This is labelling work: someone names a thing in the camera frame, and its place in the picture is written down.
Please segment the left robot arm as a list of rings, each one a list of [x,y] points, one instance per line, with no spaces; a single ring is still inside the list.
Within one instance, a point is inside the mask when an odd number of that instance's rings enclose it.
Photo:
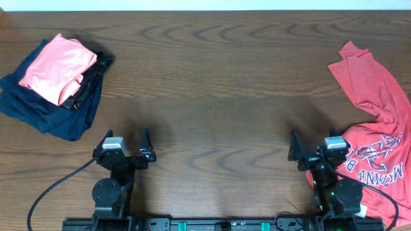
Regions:
[[[148,169],[148,164],[157,160],[147,128],[143,130],[139,151],[140,155],[129,157],[124,139],[115,137],[112,130],[95,147],[93,159],[109,170],[110,176],[99,180],[92,190],[92,231],[144,230],[142,219],[132,214],[130,206],[135,172]]]

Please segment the red printed t-shirt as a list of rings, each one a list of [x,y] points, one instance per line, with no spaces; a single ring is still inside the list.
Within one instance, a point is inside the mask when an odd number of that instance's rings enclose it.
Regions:
[[[351,145],[337,172],[366,184],[363,216],[385,225],[410,224],[410,102],[403,89],[368,49],[348,42],[329,70],[352,104],[375,116],[343,133]]]

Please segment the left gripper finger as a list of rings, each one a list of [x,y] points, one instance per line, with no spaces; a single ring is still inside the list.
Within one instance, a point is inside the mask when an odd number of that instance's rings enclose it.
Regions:
[[[104,138],[102,139],[102,143],[104,143],[105,139],[106,139],[106,138],[109,138],[109,137],[113,137],[113,131],[112,131],[112,130],[108,130],[108,131],[107,131],[106,135],[105,135]]]
[[[144,127],[139,150],[147,162],[155,162],[157,160],[157,155],[150,141],[147,127]]]

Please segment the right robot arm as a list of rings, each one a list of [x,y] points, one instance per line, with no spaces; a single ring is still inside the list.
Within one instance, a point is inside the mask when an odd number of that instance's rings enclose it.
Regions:
[[[291,133],[288,160],[297,162],[299,171],[307,171],[312,176],[314,203],[320,210],[310,218],[296,221],[303,230],[343,230],[356,226],[354,215],[360,212],[363,187],[337,173],[350,148],[333,127],[316,151],[305,151],[297,133]]]

